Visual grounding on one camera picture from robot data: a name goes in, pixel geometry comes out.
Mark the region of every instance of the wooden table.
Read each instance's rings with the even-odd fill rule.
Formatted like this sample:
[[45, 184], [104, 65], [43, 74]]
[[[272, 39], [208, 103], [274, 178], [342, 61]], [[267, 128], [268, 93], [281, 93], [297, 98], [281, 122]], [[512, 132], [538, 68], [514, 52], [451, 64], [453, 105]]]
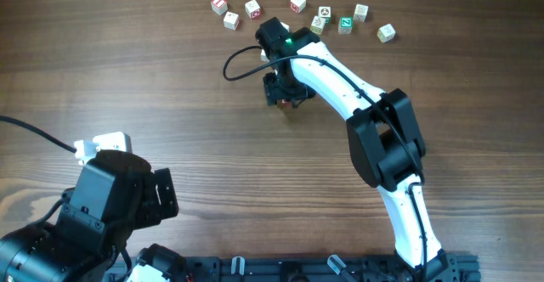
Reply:
[[[133, 150], [170, 167], [179, 215], [133, 233], [185, 256], [359, 256], [392, 253], [375, 189], [349, 159], [344, 121], [322, 99], [282, 112], [266, 105], [262, 74], [221, 75], [279, 17], [309, 26], [321, 5], [356, 3], [368, 21], [322, 36], [353, 72], [411, 96], [426, 140], [424, 194], [447, 251], [479, 256], [485, 281], [544, 275], [543, 0], [228, 0], [242, 22], [223, 27], [211, 0], [0, 0], [0, 112], [70, 143], [124, 131]], [[381, 44], [377, 29], [398, 32]], [[231, 75], [261, 65], [243, 54]], [[0, 125], [0, 234], [42, 216], [73, 186], [73, 155]]]

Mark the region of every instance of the robotic arm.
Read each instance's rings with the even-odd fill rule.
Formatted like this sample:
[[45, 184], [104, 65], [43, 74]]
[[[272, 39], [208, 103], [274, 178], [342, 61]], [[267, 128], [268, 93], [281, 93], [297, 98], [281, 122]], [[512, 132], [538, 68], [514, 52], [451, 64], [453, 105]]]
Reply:
[[[168, 169], [152, 172], [147, 161], [131, 153], [126, 134], [109, 133], [77, 141], [75, 149], [63, 146], [83, 165], [76, 187], [67, 189], [46, 217], [0, 239], [0, 280], [479, 282], [478, 258], [445, 253], [431, 228], [422, 197], [425, 143], [406, 94], [399, 89], [385, 93], [361, 80], [308, 28], [290, 33], [273, 18], [255, 37], [270, 62], [252, 73], [274, 69], [263, 78], [270, 105], [290, 103], [296, 108], [318, 93], [346, 121], [355, 170], [377, 188], [391, 219], [394, 256], [219, 259], [182, 257], [154, 244], [131, 261], [125, 246], [133, 230], [175, 217], [178, 203]], [[32, 127], [0, 117], [5, 120]], [[384, 123], [389, 129], [379, 133]], [[32, 131], [41, 132], [35, 127]], [[58, 208], [57, 223], [47, 223]], [[115, 263], [119, 254], [126, 266]]]
[[[435, 259], [442, 250], [428, 219], [422, 187], [415, 185], [422, 182], [420, 171], [400, 145], [405, 143], [420, 166], [425, 145], [407, 96], [399, 89], [385, 93], [361, 80], [334, 58], [307, 28], [291, 34], [273, 18], [261, 25], [256, 38], [272, 63], [289, 56], [310, 56], [324, 60], [345, 74], [346, 77], [341, 77], [332, 67], [314, 59], [290, 59], [288, 65], [273, 65], [275, 75], [268, 74], [264, 78], [265, 92], [269, 104], [305, 99], [304, 94], [310, 94], [307, 98], [311, 98], [315, 92], [321, 95], [346, 121], [355, 169], [383, 198], [394, 228], [396, 253], [414, 272]], [[376, 104], [373, 106], [361, 98], [353, 85]], [[395, 126], [402, 141], [394, 139], [393, 128], [378, 134], [377, 127], [383, 125], [383, 120], [376, 108], [388, 115], [392, 122], [389, 125]]]

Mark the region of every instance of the black cable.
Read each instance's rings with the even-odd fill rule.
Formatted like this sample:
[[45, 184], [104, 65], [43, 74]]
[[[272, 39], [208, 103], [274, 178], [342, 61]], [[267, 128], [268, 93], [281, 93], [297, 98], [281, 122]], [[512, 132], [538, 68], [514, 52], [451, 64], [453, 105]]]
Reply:
[[419, 224], [419, 229], [421, 231], [421, 238], [422, 238], [422, 248], [423, 248], [423, 264], [422, 264], [422, 272], [420, 276], [420, 281], [425, 281], [425, 275], [427, 273], [427, 234], [425, 232], [425, 228], [423, 227], [423, 220], [422, 216], [419, 213], [419, 209], [417, 208], [416, 203], [416, 196], [414, 195], [414, 187], [415, 186], [422, 186], [422, 183], [411, 183], [408, 186], [408, 195], [410, 196], [411, 204], [414, 207], [414, 212], [416, 213], [417, 223]]
[[127, 248], [121, 250], [121, 255], [122, 255], [122, 259], [125, 261], [125, 264], [127, 264], [127, 272], [121, 278], [117, 279], [116, 282], [124, 281], [133, 271], [133, 262], [130, 260], [130, 256], [128, 255]]
[[117, 248], [115, 245], [113, 245], [111, 247], [112, 249], [112, 253], [111, 253], [111, 258], [110, 258], [110, 265], [108, 265], [107, 268], [105, 268], [106, 271], [110, 270], [110, 268], [113, 267], [113, 265], [116, 264], [116, 261], [117, 261], [117, 257], [119, 257], [119, 251], [117, 251]]
[[63, 149], [66, 149], [66, 150], [68, 150], [68, 151], [70, 151], [70, 152], [72, 152], [74, 154], [77, 151], [75, 148], [71, 147], [70, 145], [60, 142], [57, 138], [53, 137], [49, 133], [44, 132], [40, 128], [34, 127], [31, 124], [25, 123], [23, 121], [19, 121], [17, 119], [14, 119], [13, 117], [9, 117], [9, 116], [0, 116], [0, 121], [5, 121], [5, 122], [8, 122], [10, 124], [14, 124], [16, 126], [23, 127], [24, 129], [30, 130], [33, 133], [38, 134], [38, 135], [42, 136], [43, 138], [46, 138], [49, 142], [51, 142], [53, 144], [56, 144], [56, 145], [62, 147]]
[[66, 199], [64, 198], [57, 200], [57, 202], [54, 203], [54, 205], [51, 207], [51, 209], [49, 209], [49, 212], [45, 214], [44, 217], [36, 220], [33, 223], [29, 223], [28, 226], [40, 225], [42, 223], [47, 222], [47, 220], [50, 219], [53, 216], [53, 214], [57, 211], [57, 209], [59, 209], [60, 206], [62, 206], [62, 204], [65, 202], [66, 202]]
[[242, 75], [239, 75], [239, 76], [236, 76], [236, 77], [227, 77], [226, 75], [226, 71], [227, 71], [227, 67], [229, 66], [229, 63], [230, 61], [236, 57], [237, 55], [241, 54], [241, 53], [244, 53], [246, 52], [247, 50], [250, 50], [250, 49], [262, 49], [260, 46], [257, 46], [257, 45], [254, 45], [254, 46], [250, 46], [250, 47], [247, 47], [247, 48], [243, 48], [237, 52], [235, 52], [234, 54], [232, 54], [228, 59], [227, 61], [225, 62], [224, 64], [224, 67], [223, 67], [223, 77], [225, 80], [229, 81], [229, 82], [234, 82], [234, 81], [237, 81], [237, 80], [240, 80], [242, 78], [245, 78], [245, 77], [248, 77], [250, 75], [253, 75], [261, 70], [264, 70], [266, 69], [267, 67], [269, 66], [272, 66], [272, 65], [275, 65], [277, 63], [280, 63], [280, 62], [283, 62], [283, 61], [288, 61], [290, 59], [309, 59], [309, 60], [313, 60], [313, 61], [316, 61], [316, 62], [319, 62], [320, 65], [325, 65], [327, 66], [329, 69], [335, 71], [341, 78], [343, 78], [343, 80], [345, 80], [363, 99], [365, 99], [372, 107], [372, 109], [374, 109], [374, 111], [376, 111], [376, 113], [378, 113], [379, 117], [382, 119], [382, 121], [386, 124], [389, 125], [389, 127], [391, 128], [391, 131], [393, 132], [393, 135], [395, 136], [395, 138], [397, 139], [397, 141], [400, 143], [400, 145], [402, 146], [402, 148], [404, 149], [404, 151], [406, 152], [406, 154], [410, 157], [410, 160], [411, 160], [411, 164], [412, 166], [414, 167], [414, 169], [416, 170], [416, 174], [419, 176], [420, 178], [420, 182], [419, 183], [411, 183], [408, 187], [408, 193], [411, 195], [411, 199], [413, 198], [413, 201], [412, 201], [412, 205], [414, 207], [414, 212], [416, 213], [416, 218], [417, 218], [417, 222], [419, 224], [419, 229], [421, 230], [421, 237], [422, 237], [422, 248], [423, 248], [423, 264], [422, 264], [422, 275], [421, 275], [421, 278], [420, 280], [423, 282], [423, 280], [425, 279], [425, 271], [427, 270], [427, 237], [425, 236], [425, 228], [423, 227], [423, 222], [422, 222], [422, 219], [421, 219], [421, 215], [419, 213], [419, 210], [417, 209], [417, 203], [416, 203], [416, 200], [415, 200], [415, 197], [413, 197], [413, 186], [415, 185], [420, 185], [420, 186], [423, 186], [425, 184], [425, 177], [423, 176], [423, 170], [422, 170], [422, 166], [420, 166], [419, 164], [417, 164], [417, 161], [416, 161], [416, 158], [414, 158], [414, 155], [411, 153], [411, 151], [408, 149], [408, 145], [406, 144], [406, 142], [402, 139], [402, 137], [400, 136], [399, 134], [399, 131], [397, 130], [397, 128], [395, 128], [394, 124], [391, 122], [391, 120], [389, 119], [389, 117], [385, 114], [385, 111], [383, 111], [382, 108], [380, 108], [376, 102], [374, 100], [372, 100], [370, 98], [370, 96], [368, 96], [368, 94], [366, 94], [365, 91], [363, 91], [359, 86], [357, 86], [357, 84], [355, 84], [355, 82], [353, 82], [351, 79], [349, 79], [349, 77], [344, 74], [341, 70], [339, 70], [336, 66], [334, 65], [331, 65], [330, 63], [328, 63], [326, 60], [324, 59], [320, 59], [320, 58], [317, 58], [317, 57], [314, 57], [314, 56], [309, 56], [309, 55], [295, 55], [295, 56], [287, 56], [287, 57], [283, 57], [283, 58], [279, 58], [279, 59], [276, 59], [274, 61], [270, 61], [269, 63], [265, 64], [265, 65], [261, 65], [253, 70], [250, 70], [248, 71], [247, 73], [245, 74], [242, 74]]

